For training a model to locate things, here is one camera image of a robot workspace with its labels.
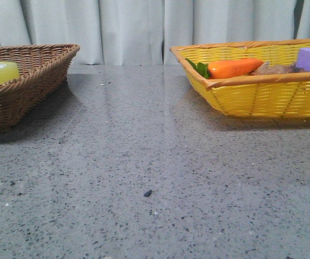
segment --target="curtain fold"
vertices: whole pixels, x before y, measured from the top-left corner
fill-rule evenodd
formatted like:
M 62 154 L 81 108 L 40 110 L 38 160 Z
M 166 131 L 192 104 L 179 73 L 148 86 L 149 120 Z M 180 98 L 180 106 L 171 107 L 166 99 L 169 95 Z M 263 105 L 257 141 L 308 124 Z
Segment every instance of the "curtain fold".
M 76 64 L 177 64 L 170 46 L 310 38 L 310 0 L 0 0 L 0 45 L 76 43 Z

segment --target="yellow wicker basket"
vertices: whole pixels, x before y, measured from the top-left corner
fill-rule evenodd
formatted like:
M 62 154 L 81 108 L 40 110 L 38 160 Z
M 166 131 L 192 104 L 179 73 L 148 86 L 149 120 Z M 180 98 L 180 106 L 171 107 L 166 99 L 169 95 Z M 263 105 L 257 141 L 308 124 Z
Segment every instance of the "yellow wicker basket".
M 0 85 L 0 132 L 21 117 L 65 79 L 76 44 L 1 46 L 0 61 L 15 62 L 20 77 Z
M 250 57 L 269 61 L 270 65 L 289 65 L 296 61 L 302 47 L 310 47 L 310 39 L 173 46 L 171 51 L 192 87 L 224 115 L 305 118 L 310 117 L 310 72 L 209 80 L 185 59 L 209 63 Z

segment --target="speckled granite surface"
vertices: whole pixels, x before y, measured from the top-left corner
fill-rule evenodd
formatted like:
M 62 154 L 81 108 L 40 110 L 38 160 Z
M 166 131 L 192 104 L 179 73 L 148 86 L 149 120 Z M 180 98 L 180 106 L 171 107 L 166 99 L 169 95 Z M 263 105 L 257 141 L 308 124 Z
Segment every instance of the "speckled granite surface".
M 73 67 L 0 134 L 0 258 L 310 259 L 310 120 L 224 117 L 179 65 Z

